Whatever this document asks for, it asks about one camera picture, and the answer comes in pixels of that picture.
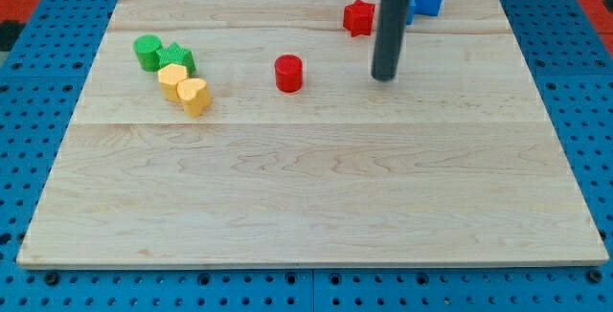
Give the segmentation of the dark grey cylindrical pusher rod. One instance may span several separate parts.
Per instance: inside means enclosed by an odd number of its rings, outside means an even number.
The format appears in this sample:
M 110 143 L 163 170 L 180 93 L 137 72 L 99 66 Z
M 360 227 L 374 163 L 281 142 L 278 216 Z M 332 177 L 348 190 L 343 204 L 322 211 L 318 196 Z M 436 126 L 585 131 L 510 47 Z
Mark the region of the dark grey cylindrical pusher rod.
M 380 0 L 371 76 L 379 81 L 396 77 L 411 0 Z

